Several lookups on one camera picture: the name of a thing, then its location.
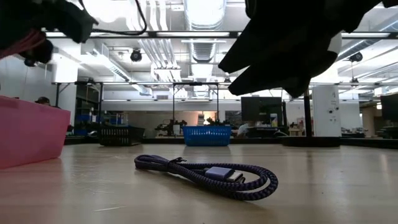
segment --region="blue basket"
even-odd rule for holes
[[[227,146],[231,138],[230,126],[184,126],[187,146]]]

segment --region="table surface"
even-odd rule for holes
[[[240,202],[183,178],[135,170],[157,154],[266,167],[269,198]],[[398,151],[341,146],[65,146],[59,159],[0,170],[0,223],[398,223]]]

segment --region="person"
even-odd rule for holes
[[[242,124],[239,129],[238,133],[236,135],[237,138],[244,138],[245,134],[249,132],[248,128],[253,128],[256,126],[255,121],[248,121],[246,124]]]
[[[50,106],[50,100],[45,96],[39,97],[39,99],[37,99],[35,103]]]

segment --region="black plastic crate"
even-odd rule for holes
[[[132,146],[141,142],[144,128],[102,126],[99,130],[99,144],[102,146]]]

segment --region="monitor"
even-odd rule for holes
[[[398,94],[380,96],[383,119],[398,121]]]
[[[276,114],[278,126],[282,126],[281,97],[242,97],[241,108],[242,121],[264,121],[270,123],[271,115]]]

